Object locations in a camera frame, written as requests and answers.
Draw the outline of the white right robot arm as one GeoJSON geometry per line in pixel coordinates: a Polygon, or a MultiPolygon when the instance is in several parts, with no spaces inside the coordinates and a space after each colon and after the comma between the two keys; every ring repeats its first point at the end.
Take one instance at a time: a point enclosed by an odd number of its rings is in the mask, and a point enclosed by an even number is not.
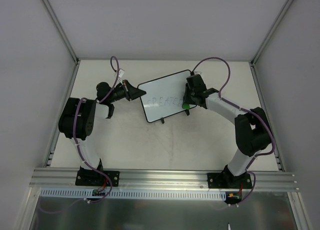
{"type": "Polygon", "coordinates": [[[199,74],[186,78],[183,107],[197,105],[229,120],[235,128],[237,150],[232,160],[215,177],[208,177],[209,188],[240,188],[248,178],[255,157],[274,141],[264,110],[244,109],[221,97],[218,90],[207,88],[199,74]]]}

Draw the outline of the small black-framed whiteboard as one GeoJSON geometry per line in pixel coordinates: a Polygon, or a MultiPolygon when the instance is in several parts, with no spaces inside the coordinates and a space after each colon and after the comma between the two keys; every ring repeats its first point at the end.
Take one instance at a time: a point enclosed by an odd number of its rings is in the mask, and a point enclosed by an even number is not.
{"type": "Polygon", "coordinates": [[[190,75],[190,70],[183,70],[138,85],[139,89],[146,92],[146,95],[140,97],[140,101],[148,123],[185,113],[182,108],[183,96],[187,77],[190,75]]]}

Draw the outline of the green whiteboard eraser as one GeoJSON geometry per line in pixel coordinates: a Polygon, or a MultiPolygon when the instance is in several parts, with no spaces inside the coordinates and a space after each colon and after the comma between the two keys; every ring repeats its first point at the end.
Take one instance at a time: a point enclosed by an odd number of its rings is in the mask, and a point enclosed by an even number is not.
{"type": "Polygon", "coordinates": [[[185,109],[185,110],[189,110],[189,109],[190,109],[190,105],[187,104],[187,103],[184,103],[184,104],[182,105],[182,108],[185,109]]]}

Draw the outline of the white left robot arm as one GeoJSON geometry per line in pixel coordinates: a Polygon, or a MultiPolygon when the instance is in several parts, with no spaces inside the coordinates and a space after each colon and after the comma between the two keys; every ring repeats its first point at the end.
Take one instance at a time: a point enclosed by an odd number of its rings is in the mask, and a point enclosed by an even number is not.
{"type": "Polygon", "coordinates": [[[115,110],[114,102],[122,99],[135,100],[146,93],[127,80],[113,87],[101,82],[96,86],[96,100],[72,97],[67,100],[59,118],[58,129],[75,145],[80,158],[77,176],[80,180],[88,179],[93,185],[99,185],[105,178],[101,158],[90,137],[95,120],[110,119],[115,110]]]}

